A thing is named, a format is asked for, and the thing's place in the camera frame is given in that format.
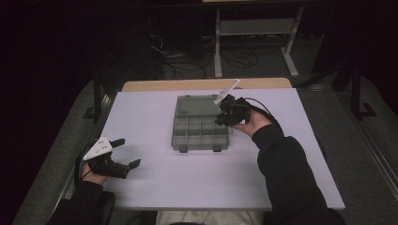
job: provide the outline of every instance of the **black sleeve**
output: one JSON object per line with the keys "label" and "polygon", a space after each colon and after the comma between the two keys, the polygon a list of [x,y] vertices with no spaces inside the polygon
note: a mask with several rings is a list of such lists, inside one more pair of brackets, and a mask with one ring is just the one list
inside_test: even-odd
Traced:
{"label": "black sleeve", "polygon": [[299,142],[274,125],[258,129],[258,167],[266,177],[275,224],[335,224]]}
{"label": "black sleeve", "polygon": [[81,182],[70,200],[60,202],[47,224],[98,224],[98,203],[102,189],[101,185]]}

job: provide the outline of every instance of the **plastic organizer box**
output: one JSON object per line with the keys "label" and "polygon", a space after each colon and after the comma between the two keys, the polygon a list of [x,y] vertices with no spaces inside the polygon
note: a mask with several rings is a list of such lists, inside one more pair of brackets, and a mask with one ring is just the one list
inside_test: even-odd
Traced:
{"label": "plastic organizer box", "polygon": [[214,104],[217,95],[179,96],[173,124],[172,146],[174,150],[213,150],[228,148],[228,127],[214,123],[219,106]]}

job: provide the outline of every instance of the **table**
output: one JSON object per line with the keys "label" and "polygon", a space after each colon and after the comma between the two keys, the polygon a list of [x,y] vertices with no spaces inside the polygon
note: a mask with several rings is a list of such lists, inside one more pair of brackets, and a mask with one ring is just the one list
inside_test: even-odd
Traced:
{"label": "table", "polygon": [[288,34],[289,38],[284,47],[281,47],[284,62],[292,77],[299,75],[296,66],[290,56],[290,51],[299,28],[299,21],[304,7],[298,7],[296,15],[291,18],[266,19],[266,20],[227,20],[221,21],[220,10],[216,16],[216,49],[214,53],[214,75],[222,77],[222,60],[220,55],[220,36],[236,35],[276,35]]}
{"label": "table", "polygon": [[[280,81],[283,88],[276,88],[279,87],[276,81]],[[285,135],[296,137],[303,145],[328,207],[343,209],[344,203],[297,91],[286,87],[286,80],[270,79],[270,82],[274,85],[267,79],[243,79],[241,88],[250,87],[248,83],[274,88],[255,86],[254,89],[235,89],[231,94],[237,98],[258,99],[268,107],[281,123]],[[271,210],[266,180],[256,164],[258,149],[245,134],[233,132],[229,148],[221,153],[198,150],[181,154],[171,146],[176,97],[218,94],[225,83],[230,81],[126,83],[124,92],[118,93],[115,99],[102,134],[110,140],[126,139],[125,145],[114,149],[113,160],[126,164],[141,158],[142,162],[127,179],[109,178],[105,184],[105,190],[116,195],[116,207],[130,210]]]}

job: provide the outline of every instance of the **cable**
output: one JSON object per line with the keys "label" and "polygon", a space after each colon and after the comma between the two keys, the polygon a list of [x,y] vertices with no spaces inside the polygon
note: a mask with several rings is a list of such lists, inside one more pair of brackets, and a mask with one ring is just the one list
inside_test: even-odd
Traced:
{"label": "cable", "polygon": [[[202,56],[205,54],[210,54],[210,53],[214,53],[214,51],[202,52],[202,53],[198,53],[198,54],[176,54],[176,56],[168,55],[166,60],[168,60],[171,63],[190,63],[190,62],[198,61],[199,59],[197,59],[196,57],[199,57],[199,56]],[[192,56],[193,59],[190,59],[187,61],[174,61],[174,60],[177,60],[177,58],[189,57],[189,56]]]}
{"label": "cable", "polygon": [[254,99],[254,98],[251,98],[251,97],[245,97],[244,99],[253,100],[253,101],[257,102],[258,104],[260,104],[267,111],[267,113],[271,114],[271,112],[267,109],[267,107],[263,103],[261,103],[260,101]]}
{"label": "cable", "polygon": [[181,77],[181,80],[184,80],[184,77],[180,71],[163,71],[163,73],[173,73],[173,77],[170,80],[173,80],[177,74]]}
{"label": "cable", "polygon": [[[210,62],[212,61],[212,59],[213,59],[213,52],[211,52],[211,56],[208,58],[208,60],[205,62],[205,64],[204,64],[203,66],[202,66],[202,65],[199,65],[198,63],[193,63],[194,61],[197,61],[196,59],[189,60],[189,61],[177,61],[177,62],[173,62],[173,61],[170,62],[170,61],[167,61],[167,62],[164,62],[163,64],[173,69],[173,72],[175,73],[174,76],[173,76],[173,78],[174,78],[175,75],[176,75],[176,68],[177,68],[177,69],[184,70],[184,71],[197,71],[197,70],[202,70],[202,71],[203,71],[202,79],[204,79],[204,78],[206,77],[206,70],[205,70],[205,68],[208,67],[208,65],[210,64]],[[177,65],[191,65],[191,66],[195,66],[195,68],[185,68],[185,67],[183,68],[183,67],[179,67],[179,66],[177,66]]]}
{"label": "cable", "polygon": [[152,45],[150,45],[149,47],[150,47],[151,49],[154,49],[154,50],[158,51],[159,53],[162,53],[162,54],[164,54],[164,55],[167,55],[167,51],[162,50],[162,48],[163,48],[163,39],[162,39],[161,37],[159,37],[159,36],[156,36],[156,35],[151,35],[150,37],[151,37],[151,38],[158,38],[158,39],[161,41],[161,45],[160,45],[159,48],[157,48],[157,47],[155,47],[155,46],[152,46]]}
{"label": "cable", "polygon": [[82,178],[80,178],[80,181],[82,181],[90,172],[91,170],[89,170],[84,176],[82,176]]}
{"label": "cable", "polygon": [[[267,43],[264,39],[260,39],[260,41],[258,43],[256,43],[255,45],[245,45],[243,43],[242,38],[240,39],[240,47],[236,47],[233,46],[231,43],[229,43],[229,50],[228,52],[231,54],[231,56],[228,56],[225,53],[221,53],[221,57],[222,59],[229,64],[231,67],[234,68],[250,68],[252,66],[255,66],[258,64],[258,55],[266,55],[266,54],[270,54],[270,53],[275,53],[276,51],[278,51],[280,49],[280,45],[285,43],[281,42],[280,44],[278,44],[278,47],[271,50],[270,52],[266,52],[266,53],[256,53],[258,52],[259,48],[264,46],[264,44]],[[243,51],[241,50],[241,48],[250,48],[249,51]]]}
{"label": "cable", "polygon": [[[211,47],[214,47],[214,45],[215,45],[215,42],[216,42],[216,38],[215,37],[207,37],[207,38],[211,38],[211,40],[209,41],[209,43],[202,43],[202,50],[206,50],[206,49],[208,49],[208,48],[211,48]],[[193,52],[192,50],[190,50],[190,49],[187,49],[187,48],[184,48],[183,50],[184,50],[184,53],[174,53],[174,51],[173,51],[173,44],[175,44],[176,45],[176,43],[175,42],[173,42],[173,41],[164,41],[164,42],[166,42],[166,45],[167,45],[167,43],[170,43],[171,42],[171,44],[169,44],[169,48],[170,49],[168,49],[168,55],[167,55],[167,58],[169,58],[169,59],[171,59],[171,58],[178,58],[178,57],[182,57],[182,56],[197,56],[197,55],[202,55],[202,54],[204,54],[204,53],[209,53],[209,52],[214,52],[214,50],[211,50],[211,51],[208,51],[208,52],[202,52],[202,51],[200,51],[200,52]]]}

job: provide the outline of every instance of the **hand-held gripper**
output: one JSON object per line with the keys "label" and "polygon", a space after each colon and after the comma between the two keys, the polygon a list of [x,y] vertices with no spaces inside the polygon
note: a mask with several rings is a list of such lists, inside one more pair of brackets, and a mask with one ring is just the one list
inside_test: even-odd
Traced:
{"label": "hand-held gripper", "polygon": [[106,137],[100,137],[93,143],[89,144],[88,147],[86,147],[76,158],[74,177],[75,184],[80,180],[80,170],[83,166],[82,162],[85,161],[88,163],[90,170],[95,174],[126,179],[130,170],[140,166],[141,159],[137,159],[129,163],[129,165],[122,165],[112,161],[112,149],[123,145],[125,141],[125,139],[118,139],[116,141],[109,142]]}
{"label": "hand-held gripper", "polygon": [[220,110],[222,112],[217,115],[217,119],[214,122],[219,126],[225,125],[228,127],[238,124],[243,120],[247,124],[250,122],[251,119],[250,110],[254,110],[262,113],[272,124],[276,125],[281,130],[281,132],[283,132],[281,125],[261,102],[257,101],[264,107],[264,110],[253,106],[246,99],[257,101],[252,98],[243,97],[235,99],[235,97],[228,94],[220,103]]}

